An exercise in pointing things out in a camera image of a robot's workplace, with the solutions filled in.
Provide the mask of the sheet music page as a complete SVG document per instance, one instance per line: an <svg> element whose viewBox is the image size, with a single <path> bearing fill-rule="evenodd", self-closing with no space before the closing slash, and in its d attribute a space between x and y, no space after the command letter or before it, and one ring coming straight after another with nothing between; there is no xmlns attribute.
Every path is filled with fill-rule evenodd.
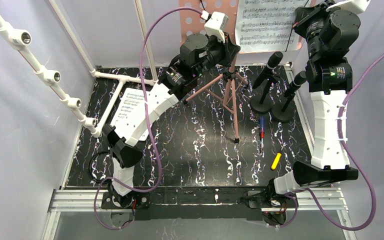
<svg viewBox="0 0 384 240"><path fill-rule="evenodd" d="M312 7L314 0L239 0L235 42L241 53L297 51L303 38L293 32L298 7Z"/></svg>
<svg viewBox="0 0 384 240"><path fill-rule="evenodd" d="M136 108L137 105L143 104L144 94L142 89L126 88L122 94L120 103L115 110L115 114L110 122L111 126L115 127L116 133L121 136L122 130L126 128L126 123L122 125L124 119Z"/></svg>

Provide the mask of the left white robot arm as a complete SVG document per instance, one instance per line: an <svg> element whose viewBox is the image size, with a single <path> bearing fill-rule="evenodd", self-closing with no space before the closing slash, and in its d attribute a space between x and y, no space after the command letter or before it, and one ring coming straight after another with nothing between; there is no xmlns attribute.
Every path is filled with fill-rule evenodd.
<svg viewBox="0 0 384 240"><path fill-rule="evenodd" d="M150 134L153 122L189 94L203 74L216 65L230 67L240 49L227 33L223 40L201 33L189 35L157 83L150 91L143 91L144 99L119 123L104 125L102 136L113 160L112 179L105 183L113 201L122 208L134 202L134 169L144 157L141 136Z"/></svg>

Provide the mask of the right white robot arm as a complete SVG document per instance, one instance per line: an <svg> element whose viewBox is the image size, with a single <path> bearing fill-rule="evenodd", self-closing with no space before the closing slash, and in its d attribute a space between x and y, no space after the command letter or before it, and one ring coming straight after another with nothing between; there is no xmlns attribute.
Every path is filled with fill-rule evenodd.
<svg viewBox="0 0 384 240"><path fill-rule="evenodd" d="M305 187L326 186L359 177L342 143L346 141L346 104L353 87L353 70L346 54L359 37L359 14L367 0L324 0L295 9L292 29L305 39L308 61L286 91L291 96L308 82L314 109L314 147L310 160L297 161L292 170L273 178L265 190L268 200Z"/></svg>

